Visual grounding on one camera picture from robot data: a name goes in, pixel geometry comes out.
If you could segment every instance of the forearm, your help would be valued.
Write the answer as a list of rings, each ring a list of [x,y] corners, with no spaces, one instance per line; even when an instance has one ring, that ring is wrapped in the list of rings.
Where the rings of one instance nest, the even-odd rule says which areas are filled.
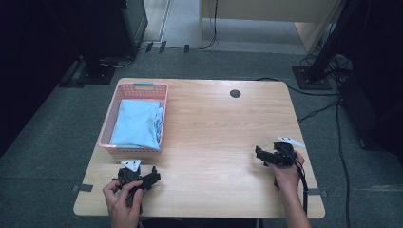
[[[280,195],[284,205],[287,227],[311,227],[311,224],[302,208],[297,192],[282,192],[280,190]]]

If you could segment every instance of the table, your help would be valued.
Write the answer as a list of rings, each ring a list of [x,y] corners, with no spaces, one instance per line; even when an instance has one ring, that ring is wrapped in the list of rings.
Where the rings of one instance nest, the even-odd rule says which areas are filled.
[[[343,3],[344,0],[219,0],[217,18],[295,22],[302,44],[312,52],[329,23],[336,22]],[[216,0],[200,0],[199,5],[201,48],[202,18],[214,18]]]
[[[152,165],[162,179],[144,194],[142,217],[283,218],[274,174],[256,158],[255,146],[273,151],[277,136],[303,143],[287,86],[280,82],[177,79],[122,79],[169,85],[163,152],[142,158],[142,174]],[[233,98],[236,89],[240,97]],[[306,149],[295,147],[306,162],[307,183],[317,188]],[[117,177],[120,161],[95,146],[74,212],[107,216],[102,188]],[[302,198],[302,186],[299,185]],[[308,217],[323,218],[320,195],[308,199]]]

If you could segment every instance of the light wood tabletop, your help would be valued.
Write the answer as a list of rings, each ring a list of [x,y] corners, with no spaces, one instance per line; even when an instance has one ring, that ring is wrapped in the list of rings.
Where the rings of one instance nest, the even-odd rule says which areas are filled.
[[[278,136],[303,143],[286,84],[256,81],[122,79],[120,82],[163,82],[169,86],[162,153],[152,156],[109,154],[96,145],[74,212],[107,216],[102,189],[116,178],[121,160],[141,159],[142,174],[153,165],[161,180],[144,193],[142,217],[284,218],[274,174],[256,158],[255,146],[273,152]],[[240,92],[233,98],[231,90]],[[310,189],[317,188],[308,153]],[[302,199],[302,184],[299,195]],[[320,195],[309,196],[308,218],[325,215]]]

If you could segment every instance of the cloth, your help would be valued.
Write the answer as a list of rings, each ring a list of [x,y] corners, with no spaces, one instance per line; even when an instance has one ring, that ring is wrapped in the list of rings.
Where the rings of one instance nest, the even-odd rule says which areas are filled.
[[[162,123],[160,102],[122,99],[110,143],[160,150]]]

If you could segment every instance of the pink basket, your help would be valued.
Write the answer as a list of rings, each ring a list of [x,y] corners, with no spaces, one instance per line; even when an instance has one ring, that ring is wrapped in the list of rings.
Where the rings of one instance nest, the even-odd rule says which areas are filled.
[[[163,142],[163,123],[166,113],[166,100],[168,95],[168,85],[163,83],[118,83],[116,85],[115,93],[113,94],[112,101],[110,102],[109,109],[106,113],[104,125],[101,129],[101,134],[98,138],[98,144],[105,148],[112,155],[121,153],[141,153],[141,154],[159,154],[162,152]],[[161,137],[159,141],[160,150],[141,147],[141,148],[127,148],[120,147],[119,145],[110,144],[113,128],[115,127],[118,118],[119,106],[122,99],[135,99],[145,101],[159,101],[163,106],[163,122],[161,126]]]

